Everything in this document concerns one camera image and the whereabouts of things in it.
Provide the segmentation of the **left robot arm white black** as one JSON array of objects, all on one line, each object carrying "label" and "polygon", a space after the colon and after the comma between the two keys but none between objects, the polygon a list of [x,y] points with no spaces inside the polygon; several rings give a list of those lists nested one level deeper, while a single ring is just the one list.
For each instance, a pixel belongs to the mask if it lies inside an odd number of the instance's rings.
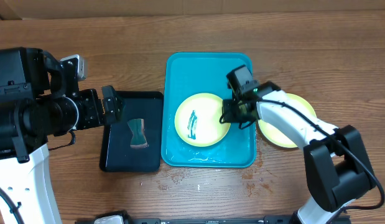
[{"label": "left robot arm white black", "polygon": [[81,90],[78,54],[0,50],[0,211],[6,223],[60,223],[49,171],[49,136],[118,122],[123,99],[112,86]]}]

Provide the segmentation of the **round sponge scrubber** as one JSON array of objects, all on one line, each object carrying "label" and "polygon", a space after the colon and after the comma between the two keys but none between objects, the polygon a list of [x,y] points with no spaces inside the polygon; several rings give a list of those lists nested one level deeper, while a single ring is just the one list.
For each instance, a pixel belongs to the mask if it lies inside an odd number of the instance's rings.
[{"label": "round sponge scrubber", "polygon": [[128,121],[129,129],[132,132],[131,144],[132,149],[143,149],[148,146],[145,135],[144,120],[141,118],[131,119]]}]

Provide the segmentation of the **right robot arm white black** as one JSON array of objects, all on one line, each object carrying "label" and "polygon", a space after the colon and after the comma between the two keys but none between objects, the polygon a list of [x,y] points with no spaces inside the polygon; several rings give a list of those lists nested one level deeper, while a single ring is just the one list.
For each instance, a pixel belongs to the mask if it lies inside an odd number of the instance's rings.
[{"label": "right robot arm white black", "polygon": [[362,137],[351,125],[338,128],[297,109],[272,82],[228,82],[233,97],[223,102],[221,123],[240,129],[264,121],[303,150],[310,198],[289,223],[348,223],[347,210],[375,210],[385,203]]}]

